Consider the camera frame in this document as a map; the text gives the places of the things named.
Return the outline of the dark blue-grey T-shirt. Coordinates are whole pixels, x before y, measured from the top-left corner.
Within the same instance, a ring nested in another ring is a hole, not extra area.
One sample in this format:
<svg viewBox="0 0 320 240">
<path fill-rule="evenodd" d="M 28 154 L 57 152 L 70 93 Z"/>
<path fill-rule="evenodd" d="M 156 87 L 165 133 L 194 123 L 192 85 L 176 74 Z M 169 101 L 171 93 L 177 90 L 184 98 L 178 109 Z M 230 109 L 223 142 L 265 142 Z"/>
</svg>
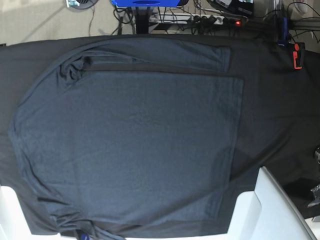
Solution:
<svg viewBox="0 0 320 240">
<path fill-rule="evenodd" d="M 228 46 L 138 39 L 54 61 L 8 128 L 53 231 L 104 240 L 227 232 L 243 98 L 231 56 Z"/>
</svg>

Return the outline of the blue clamp at front edge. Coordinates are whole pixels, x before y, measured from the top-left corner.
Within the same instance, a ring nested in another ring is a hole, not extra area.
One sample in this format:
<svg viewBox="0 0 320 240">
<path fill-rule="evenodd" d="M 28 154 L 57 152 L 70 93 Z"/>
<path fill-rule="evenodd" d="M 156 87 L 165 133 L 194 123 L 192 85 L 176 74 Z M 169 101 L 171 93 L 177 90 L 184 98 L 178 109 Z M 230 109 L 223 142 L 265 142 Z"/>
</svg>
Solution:
<svg viewBox="0 0 320 240">
<path fill-rule="evenodd" d="M 90 236 L 81 230 L 76 230 L 74 235 L 77 240 L 91 240 Z"/>
</svg>

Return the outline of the round black floor grommet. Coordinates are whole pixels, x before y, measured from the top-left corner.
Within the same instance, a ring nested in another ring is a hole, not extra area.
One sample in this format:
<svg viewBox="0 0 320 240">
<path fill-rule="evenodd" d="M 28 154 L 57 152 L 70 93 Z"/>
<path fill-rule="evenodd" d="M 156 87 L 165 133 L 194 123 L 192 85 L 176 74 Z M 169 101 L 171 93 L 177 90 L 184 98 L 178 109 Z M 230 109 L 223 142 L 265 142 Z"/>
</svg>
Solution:
<svg viewBox="0 0 320 240">
<path fill-rule="evenodd" d="M 76 10 L 86 10 L 94 7 L 98 0 L 65 0 L 68 8 Z"/>
</svg>

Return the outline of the white foam block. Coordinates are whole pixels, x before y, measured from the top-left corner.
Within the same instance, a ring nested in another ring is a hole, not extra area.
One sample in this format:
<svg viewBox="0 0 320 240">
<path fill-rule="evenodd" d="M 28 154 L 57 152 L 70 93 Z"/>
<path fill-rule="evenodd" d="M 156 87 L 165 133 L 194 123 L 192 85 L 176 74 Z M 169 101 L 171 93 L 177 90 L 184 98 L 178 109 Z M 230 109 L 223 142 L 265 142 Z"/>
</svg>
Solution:
<svg viewBox="0 0 320 240">
<path fill-rule="evenodd" d="M 318 240 L 320 224 L 305 220 L 267 170 L 259 169 L 253 191 L 241 193 L 235 203 L 228 240 Z"/>
<path fill-rule="evenodd" d="M 32 234 L 15 191 L 0 187 L 0 239 L 1 240 L 61 240 L 56 235 Z"/>
</svg>

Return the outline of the black metal bracket right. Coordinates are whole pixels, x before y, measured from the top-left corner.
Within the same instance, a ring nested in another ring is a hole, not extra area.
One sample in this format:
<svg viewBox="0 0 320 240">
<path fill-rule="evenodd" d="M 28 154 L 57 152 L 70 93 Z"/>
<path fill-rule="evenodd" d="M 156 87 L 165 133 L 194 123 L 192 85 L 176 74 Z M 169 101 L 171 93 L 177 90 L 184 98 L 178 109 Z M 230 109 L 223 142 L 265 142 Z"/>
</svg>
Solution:
<svg viewBox="0 0 320 240">
<path fill-rule="evenodd" d="M 312 188 L 310 191 L 312 192 L 314 200 L 307 205 L 308 208 L 311 208 L 320 204 L 320 185 L 318 184 L 317 186 Z"/>
</svg>

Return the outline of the white foam block right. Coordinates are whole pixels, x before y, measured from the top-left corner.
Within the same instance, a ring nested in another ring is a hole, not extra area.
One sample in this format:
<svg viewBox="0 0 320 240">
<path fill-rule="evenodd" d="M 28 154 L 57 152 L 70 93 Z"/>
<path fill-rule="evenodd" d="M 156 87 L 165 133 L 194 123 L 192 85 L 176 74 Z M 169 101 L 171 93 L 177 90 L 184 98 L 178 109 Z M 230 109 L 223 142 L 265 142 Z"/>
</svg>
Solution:
<svg viewBox="0 0 320 240">
<path fill-rule="evenodd" d="M 267 170 L 259 169 L 253 191 L 241 193 L 235 203 L 228 240 L 318 240 L 320 224 L 305 220 Z"/>
</svg>

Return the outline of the black table stand column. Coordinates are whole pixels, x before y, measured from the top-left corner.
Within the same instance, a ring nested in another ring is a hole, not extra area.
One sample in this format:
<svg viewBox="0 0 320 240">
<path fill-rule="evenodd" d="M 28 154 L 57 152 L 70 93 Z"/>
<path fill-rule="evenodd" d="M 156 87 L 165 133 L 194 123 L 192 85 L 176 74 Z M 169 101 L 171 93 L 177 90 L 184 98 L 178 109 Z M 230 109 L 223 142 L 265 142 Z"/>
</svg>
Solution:
<svg viewBox="0 0 320 240">
<path fill-rule="evenodd" d="M 153 13 L 154 7 L 134 7 L 133 9 L 136 25 L 136 34 L 149 33 L 149 20 Z"/>
</svg>

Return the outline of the red and black clamp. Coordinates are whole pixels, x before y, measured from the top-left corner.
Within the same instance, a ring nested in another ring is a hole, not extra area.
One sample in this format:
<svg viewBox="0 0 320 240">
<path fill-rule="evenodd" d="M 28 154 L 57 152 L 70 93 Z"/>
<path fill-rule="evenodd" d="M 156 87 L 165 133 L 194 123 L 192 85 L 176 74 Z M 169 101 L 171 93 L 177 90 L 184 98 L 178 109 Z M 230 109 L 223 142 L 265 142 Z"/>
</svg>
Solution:
<svg viewBox="0 0 320 240">
<path fill-rule="evenodd" d="M 303 68 L 306 46 L 304 42 L 297 42 L 293 45 L 292 57 L 295 70 Z"/>
</svg>

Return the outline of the white foam block left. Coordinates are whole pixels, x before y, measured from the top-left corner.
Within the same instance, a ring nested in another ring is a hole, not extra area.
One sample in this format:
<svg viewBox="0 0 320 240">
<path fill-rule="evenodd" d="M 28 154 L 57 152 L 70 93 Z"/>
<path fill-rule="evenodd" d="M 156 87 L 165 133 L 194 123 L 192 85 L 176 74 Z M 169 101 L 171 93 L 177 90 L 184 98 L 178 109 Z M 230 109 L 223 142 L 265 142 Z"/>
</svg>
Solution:
<svg viewBox="0 0 320 240">
<path fill-rule="evenodd" d="M 0 187 L 0 239 L 1 240 L 61 240 L 56 235 L 32 234 L 15 191 Z"/>
</svg>

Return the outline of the blue box on stand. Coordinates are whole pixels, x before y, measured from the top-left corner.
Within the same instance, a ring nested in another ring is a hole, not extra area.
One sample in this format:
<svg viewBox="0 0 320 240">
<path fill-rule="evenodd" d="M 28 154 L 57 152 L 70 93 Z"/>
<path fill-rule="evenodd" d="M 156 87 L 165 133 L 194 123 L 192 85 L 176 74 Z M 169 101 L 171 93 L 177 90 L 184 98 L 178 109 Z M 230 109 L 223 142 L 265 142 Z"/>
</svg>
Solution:
<svg viewBox="0 0 320 240">
<path fill-rule="evenodd" d="M 176 7 L 179 0 L 111 0 L 117 7 Z"/>
</svg>

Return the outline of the white power strip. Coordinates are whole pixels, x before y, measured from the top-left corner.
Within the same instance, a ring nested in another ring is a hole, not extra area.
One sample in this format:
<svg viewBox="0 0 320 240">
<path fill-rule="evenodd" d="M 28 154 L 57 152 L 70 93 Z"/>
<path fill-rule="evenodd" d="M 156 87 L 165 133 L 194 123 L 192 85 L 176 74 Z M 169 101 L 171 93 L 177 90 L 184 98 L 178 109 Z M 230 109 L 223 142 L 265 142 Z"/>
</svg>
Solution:
<svg viewBox="0 0 320 240">
<path fill-rule="evenodd" d="M 177 12 L 160 12 L 153 13 L 149 18 L 152 24 L 187 24 L 199 23 L 200 20 L 213 20 L 213 24 L 222 25 L 224 23 L 224 16 L 209 15 L 209 14 L 190 14 Z"/>
</svg>

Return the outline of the black table cloth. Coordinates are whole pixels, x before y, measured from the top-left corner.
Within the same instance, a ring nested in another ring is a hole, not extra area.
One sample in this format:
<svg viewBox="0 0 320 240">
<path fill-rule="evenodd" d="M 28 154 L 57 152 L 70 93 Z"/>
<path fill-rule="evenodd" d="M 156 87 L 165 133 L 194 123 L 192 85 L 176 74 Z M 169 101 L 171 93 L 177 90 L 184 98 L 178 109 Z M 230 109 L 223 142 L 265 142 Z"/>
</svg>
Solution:
<svg viewBox="0 0 320 240">
<path fill-rule="evenodd" d="M 315 152 L 320 148 L 320 56 L 306 51 L 302 69 L 294 69 L 293 50 L 273 42 L 195 35 L 83 37 L 36 41 L 0 49 L 0 183 L 15 190 L 34 234 L 55 232 L 41 214 L 32 190 L 23 180 L 8 135 L 14 112 L 35 80 L 60 56 L 104 42 L 170 40 L 231 49 L 228 73 L 243 82 L 241 115 L 231 165 L 228 196 L 252 191 L 259 168 L 266 167 L 284 188 L 301 215 L 320 214 L 308 208 L 311 188 L 320 180 Z"/>
</svg>

